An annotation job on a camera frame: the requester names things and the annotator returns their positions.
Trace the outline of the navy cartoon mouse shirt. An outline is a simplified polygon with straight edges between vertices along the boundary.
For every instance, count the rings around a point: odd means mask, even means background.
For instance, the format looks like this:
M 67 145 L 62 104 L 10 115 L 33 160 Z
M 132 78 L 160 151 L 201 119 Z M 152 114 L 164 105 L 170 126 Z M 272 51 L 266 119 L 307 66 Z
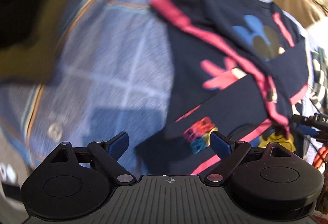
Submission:
M 210 133 L 288 134 L 308 90 L 305 39 L 272 1 L 150 0 L 167 28 L 174 79 L 164 128 L 136 153 L 150 174 L 194 175 L 219 161 Z

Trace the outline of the checkered dark white towel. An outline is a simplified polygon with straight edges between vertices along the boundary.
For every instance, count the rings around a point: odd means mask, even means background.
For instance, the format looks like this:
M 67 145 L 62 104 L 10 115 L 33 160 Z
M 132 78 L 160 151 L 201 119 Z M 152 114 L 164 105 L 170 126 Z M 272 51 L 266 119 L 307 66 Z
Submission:
M 311 61 L 314 84 L 310 100 L 320 113 L 327 114 L 327 57 L 325 50 L 318 47 L 317 50 L 311 51 Z

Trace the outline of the red orange garment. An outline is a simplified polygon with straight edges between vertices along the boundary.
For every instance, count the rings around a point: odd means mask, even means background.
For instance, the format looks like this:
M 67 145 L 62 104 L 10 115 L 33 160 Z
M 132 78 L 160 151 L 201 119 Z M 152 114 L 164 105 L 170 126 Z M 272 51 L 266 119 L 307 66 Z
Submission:
M 323 145 L 319 150 L 317 151 L 317 154 L 313 160 L 312 165 L 319 169 L 323 163 L 325 163 L 325 158 L 327 157 L 327 145 Z

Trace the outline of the olive dark cloth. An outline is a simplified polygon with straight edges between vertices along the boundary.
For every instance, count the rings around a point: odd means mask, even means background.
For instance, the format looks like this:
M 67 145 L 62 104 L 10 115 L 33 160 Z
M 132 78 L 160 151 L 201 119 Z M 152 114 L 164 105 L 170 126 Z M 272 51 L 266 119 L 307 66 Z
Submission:
M 48 81 L 68 0 L 1 0 L 1 82 Z

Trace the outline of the blue plaid bed sheet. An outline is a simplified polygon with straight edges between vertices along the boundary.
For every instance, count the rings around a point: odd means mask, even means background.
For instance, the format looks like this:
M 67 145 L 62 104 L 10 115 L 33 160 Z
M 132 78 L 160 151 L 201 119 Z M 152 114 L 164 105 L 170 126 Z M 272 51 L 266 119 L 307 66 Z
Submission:
M 125 131 L 120 163 L 150 174 L 136 147 L 164 128 L 174 79 L 150 0 L 68 0 L 57 46 L 48 81 L 1 82 L 1 131 L 31 167 L 63 141 L 85 146 Z

